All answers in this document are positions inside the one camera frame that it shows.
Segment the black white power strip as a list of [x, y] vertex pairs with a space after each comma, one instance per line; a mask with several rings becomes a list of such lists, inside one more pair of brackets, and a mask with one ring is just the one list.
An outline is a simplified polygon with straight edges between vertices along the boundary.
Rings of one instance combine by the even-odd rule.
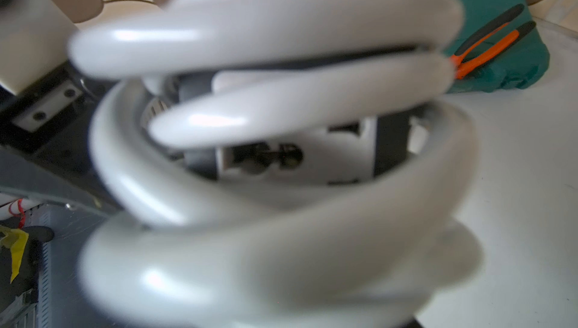
[[405, 161], [424, 0], [172, 0], [181, 104], [151, 135], [212, 180], [368, 181]]

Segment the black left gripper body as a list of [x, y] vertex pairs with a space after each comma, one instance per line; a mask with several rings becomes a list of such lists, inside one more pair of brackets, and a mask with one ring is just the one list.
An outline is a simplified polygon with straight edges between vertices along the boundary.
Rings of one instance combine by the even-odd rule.
[[114, 82], [63, 63], [1, 100], [1, 191], [41, 203], [114, 215], [121, 207], [90, 160], [90, 122]]

